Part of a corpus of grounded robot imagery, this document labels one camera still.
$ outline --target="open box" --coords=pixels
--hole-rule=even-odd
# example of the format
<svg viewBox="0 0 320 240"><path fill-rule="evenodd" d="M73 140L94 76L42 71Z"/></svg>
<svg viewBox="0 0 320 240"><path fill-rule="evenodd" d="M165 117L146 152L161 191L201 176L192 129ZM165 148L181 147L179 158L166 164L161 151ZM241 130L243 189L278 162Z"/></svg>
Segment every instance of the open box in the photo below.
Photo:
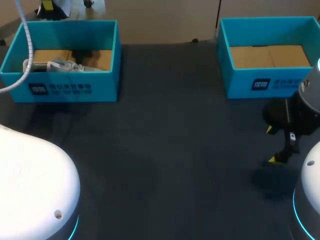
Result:
<svg viewBox="0 0 320 240"><path fill-rule="evenodd" d="M320 58L314 17L222 18L217 55L228 99L290 97Z"/></svg>
<svg viewBox="0 0 320 240"><path fill-rule="evenodd" d="M118 96L121 43L117 21L31 21L34 50L112 51L106 71L31 72L10 92L16 103L115 102ZM28 43L21 25L0 68L6 86L22 76Z"/></svg>

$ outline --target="cardboard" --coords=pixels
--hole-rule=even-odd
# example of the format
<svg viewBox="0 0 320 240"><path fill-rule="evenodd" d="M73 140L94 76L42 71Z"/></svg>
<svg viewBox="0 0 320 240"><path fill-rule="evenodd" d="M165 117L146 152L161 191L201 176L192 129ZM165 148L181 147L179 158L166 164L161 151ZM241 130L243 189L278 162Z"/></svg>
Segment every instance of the cardboard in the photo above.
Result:
<svg viewBox="0 0 320 240"><path fill-rule="evenodd" d="M237 69L310 67L300 45L230 47Z"/></svg>
<svg viewBox="0 0 320 240"><path fill-rule="evenodd" d="M73 61L83 66L97 68L103 71L109 71L112 61L112 50L83 52L71 50L69 52L67 60Z"/></svg>
<svg viewBox="0 0 320 240"><path fill-rule="evenodd" d="M67 60L69 50L35 50L33 61L38 63L46 63L54 58Z"/></svg>
<svg viewBox="0 0 320 240"><path fill-rule="evenodd" d="M276 68L310 67L306 54L300 45L268 46Z"/></svg>
<svg viewBox="0 0 320 240"><path fill-rule="evenodd" d="M266 46L233 46L230 51L237 69L274 68Z"/></svg>

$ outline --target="blue led ring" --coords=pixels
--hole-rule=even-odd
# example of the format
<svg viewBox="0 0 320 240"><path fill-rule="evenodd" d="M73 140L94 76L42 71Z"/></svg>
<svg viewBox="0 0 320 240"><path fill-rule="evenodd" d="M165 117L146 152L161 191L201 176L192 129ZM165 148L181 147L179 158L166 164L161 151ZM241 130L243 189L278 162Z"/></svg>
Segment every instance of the blue led ring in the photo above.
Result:
<svg viewBox="0 0 320 240"><path fill-rule="evenodd" d="M296 206L295 206L295 192L296 190L293 191L293 210L296 216L296 219L298 220L300 226L302 227L302 229L304 230L304 232L312 239L312 240L316 240L314 237L311 236L311 234L306 230L306 228L303 226L303 224L301 223L297 211L296 211Z"/></svg>

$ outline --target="dark gray table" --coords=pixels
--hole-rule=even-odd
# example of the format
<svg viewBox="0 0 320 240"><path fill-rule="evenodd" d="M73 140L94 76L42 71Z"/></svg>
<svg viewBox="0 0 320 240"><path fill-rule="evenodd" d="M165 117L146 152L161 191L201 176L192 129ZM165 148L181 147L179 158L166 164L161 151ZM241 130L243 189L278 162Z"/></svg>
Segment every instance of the dark gray table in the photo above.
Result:
<svg viewBox="0 0 320 240"><path fill-rule="evenodd" d="M226 100L213 43L123 46L117 103L14 104L0 123L50 140L81 178L79 240L289 240L299 169L261 167L266 100Z"/></svg>

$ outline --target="yellow label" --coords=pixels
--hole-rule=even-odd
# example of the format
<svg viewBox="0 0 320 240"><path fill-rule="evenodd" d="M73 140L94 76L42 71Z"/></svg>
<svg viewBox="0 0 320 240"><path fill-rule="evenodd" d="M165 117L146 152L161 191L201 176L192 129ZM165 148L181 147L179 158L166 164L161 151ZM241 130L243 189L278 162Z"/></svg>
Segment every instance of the yellow label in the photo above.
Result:
<svg viewBox="0 0 320 240"><path fill-rule="evenodd" d="M54 5L52 3L52 0L42 0L42 4L43 4L45 10L47 10L47 11L54 10Z"/></svg>

